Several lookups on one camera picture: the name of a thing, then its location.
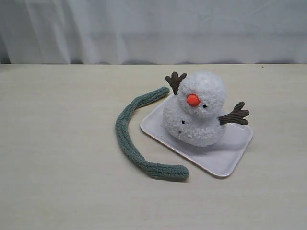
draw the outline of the white curtain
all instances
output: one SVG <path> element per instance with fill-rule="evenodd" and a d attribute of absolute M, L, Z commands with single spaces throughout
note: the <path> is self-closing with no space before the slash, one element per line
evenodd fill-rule
<path fill-rule="evenodd" d="M 11 63 L 307 63 L 307 0 L 0 0 Z"/>

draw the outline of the orange carrot nose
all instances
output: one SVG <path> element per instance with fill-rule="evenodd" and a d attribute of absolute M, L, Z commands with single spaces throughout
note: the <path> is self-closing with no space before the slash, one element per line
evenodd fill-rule
<path fill-rule="evenodd" d="M 196 107 L 201 103 L 200 99 L 195 94 L 190 94 L 187 98 L 187 102 L 192 107 Z"/>

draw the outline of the white table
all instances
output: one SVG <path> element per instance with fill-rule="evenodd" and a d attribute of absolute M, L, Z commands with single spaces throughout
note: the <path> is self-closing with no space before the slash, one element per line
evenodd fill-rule
<path fill-rule="evenodd" d="M 255 132 L 234 173 L 218 180 L 140 130 L 152 162 L 182 164 L 189 179 L 149 178 L 120 151 L 117 116 L 168 86 L 172 71 L 207 69 L 239 100 Z M 0 65 L 2 230 L 305 230 L 307 65 Z"/>

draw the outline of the rectangular tray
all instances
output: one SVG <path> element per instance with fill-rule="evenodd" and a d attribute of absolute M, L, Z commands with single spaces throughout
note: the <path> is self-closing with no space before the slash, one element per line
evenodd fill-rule
<path fill-rule="evenodd" d="M 172 137 L 161 126 L 164 104 L 172 96 L 175 95 L 168 96 L 142 120 L 141 130 L 213 176 L 221 179 L 230 176 L 253 138 L 252 129 L 230 123 L 226 124 L 225 134 L 214 145 L 196 147 L 184 143 Z"/>

